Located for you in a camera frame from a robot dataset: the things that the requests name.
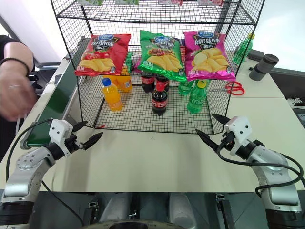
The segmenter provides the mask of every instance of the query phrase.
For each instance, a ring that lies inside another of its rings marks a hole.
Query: green bottle cap
[[[206,80],[199,80],[198,83],[197,83],[197,87],[205,88],[206,87],[206,83],[207,83]]]
[[[247,38],[253,40],[255,37],[255,34],[249,33]]]

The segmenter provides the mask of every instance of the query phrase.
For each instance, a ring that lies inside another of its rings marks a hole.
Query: pink chip bag
[[[196,79],[236,80],[225,54],[225,34],[185,32],[184,36],[187,81]]]

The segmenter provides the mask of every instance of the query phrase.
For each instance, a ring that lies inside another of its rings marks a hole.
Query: green bottle
[[[196,80],[195,87],[191,90],[190,101],[187,104],[187,109],[191,113],[198,113],[202,110],[208,84],[209,80]]]
[[[236,64],[239,64],[241,63],[242,61],[244,62],[246,56],[248,55],[249,51],[252,49],[253,47],[253,39],[254,39],[255,35],[252,34],[252,33],[249,33],[248,36],[247,36],[247,39],[244,40],[243,42],[240,43],[239,45],[239,49],[238,51],[235,53],[234,57],[233,57],[233,62],[236,63]]]
[[[191,91],[193,84],[194,81],[190,81],[190,82],[186,81],[184,83],[181,82],[178,87],[179,94],[187,95]]]

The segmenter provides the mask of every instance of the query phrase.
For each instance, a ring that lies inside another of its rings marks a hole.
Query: black metal rack
[[[199,6],[195,0],[182,6],[161,5],[158,0],[141,0],[139,5],[116,5],[105,0],[101,6],[81,6],[75,0],[51,0],[54,14],[74,68],[79,64],[89,38],[94,34],[130,33],[129,52],[141,54],[140,30],[183,39],[185,31],[209,31],[226,34],[228,61],[235,73],[240,65],[232,59],[236,47],[254,33],[264,0],[225,0],[222,6]],[[112,112],[104,104],[101,76],[78,77],[81,115],[94,128],[195,134],[195,128],[217,134],[223,126],[211,114],[226,115],[230,95],[226,82],[212,80],[204,109],[190,114],[188,96],[178,94],[178,83],[171,82],[167,112],[157,116],[151,111],[151,94],[141,89],[141,78],[131,72],[133,90],[121,93],[124,108]]]

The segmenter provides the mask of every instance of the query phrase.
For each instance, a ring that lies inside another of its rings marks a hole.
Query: red label
[[[142,83],[145,83],[145,84],[154,83],[154,77],[152,77],[152,78],[144,78],[144,77],[142,77]]]
[[[164,88],[166,88],[167,86],[170,85],[170,81],[169,80],[165,81],[165,82],[161,82],[161,81],[157,80],[157,83],[163,83],[164,84]]]
[[[167,105],[167,100],[165,100],[163,102],[157,102],[153,99],[152,104],[153,104],[154,107],[162,108],[162,107],[165,107]]]

